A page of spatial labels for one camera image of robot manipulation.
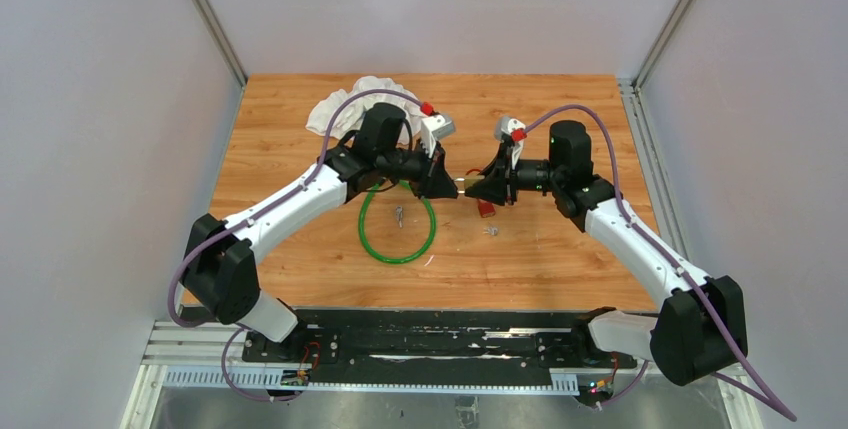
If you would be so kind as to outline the brass padlock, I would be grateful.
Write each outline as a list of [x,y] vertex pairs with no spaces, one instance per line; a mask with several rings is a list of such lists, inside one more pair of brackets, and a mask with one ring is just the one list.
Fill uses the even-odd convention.
[[483,179],[484,179],[484,176],[481,176],[479,174],[474,174],[474,175],[466,175],[466,176],[461,177],[461,178],[456,178],[454,180],[454,182],[460,188],[461,192],[465,192],[465,191],[469,190],[471,187],[473,187],[475,184],[478,184],[479,182],[481,182]]

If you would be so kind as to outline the red cable lock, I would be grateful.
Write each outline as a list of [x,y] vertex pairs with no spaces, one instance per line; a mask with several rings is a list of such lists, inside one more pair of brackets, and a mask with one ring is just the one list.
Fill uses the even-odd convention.
[[[478,168],[472,168],[466,172],[466,176],[479,173],[480,170]],[[477,209],[481,218],[493,217],[496,214],[495,207],[492,203],[484,201],[482,199],[477,199],[476,202]]]

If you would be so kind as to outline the green cable lock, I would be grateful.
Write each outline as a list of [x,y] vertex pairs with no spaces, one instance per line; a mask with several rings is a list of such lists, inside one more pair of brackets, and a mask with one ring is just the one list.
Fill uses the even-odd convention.
[[[367,190],[357,217],[357,233],[363,250],[375,261],[409,264],[433,246],[438,226],[434,205],[411,192],[409,183],[387,180]],[[395,219],[396,206],[403,207],[403,228]]]

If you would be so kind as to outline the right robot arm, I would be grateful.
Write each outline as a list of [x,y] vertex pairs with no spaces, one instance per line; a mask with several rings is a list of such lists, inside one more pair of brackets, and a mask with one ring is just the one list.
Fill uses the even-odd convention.
[[460,182],[467,197],[498,206],[522,191],[553,197],[560,214],[600,242],[643,286],[655,316],[611,307],[579,317],[571,349],[594,366],[610,353],[653,362],[678,386],[738,362],[747,353],[743,293],[730,277],[714,278],[686,261],[644,225],[616,186],[596,174],[584,124],[564,120],[549,129],[548,156],[522,157],[525,129],[506,117],[493,160]]

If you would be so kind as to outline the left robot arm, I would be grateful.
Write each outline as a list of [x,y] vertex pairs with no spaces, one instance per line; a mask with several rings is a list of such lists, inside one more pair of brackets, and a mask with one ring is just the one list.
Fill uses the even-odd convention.
[[386,180],[405,182],[419,199],[455,199],[456,184],[445,168],[440,141],[454,133],[452,119],[424,111],[420,138],[402,147],[405,112],[389,103],[368,109],[359,129],[288,186],[239,213],[219,220],[206,214],[195,221],[177,281],[208,311],[209,318],[262,334],[283,362],[298,360],[306,335],[298,316],[262,290],[258,264],[281,242],[325,212],[334,210]]

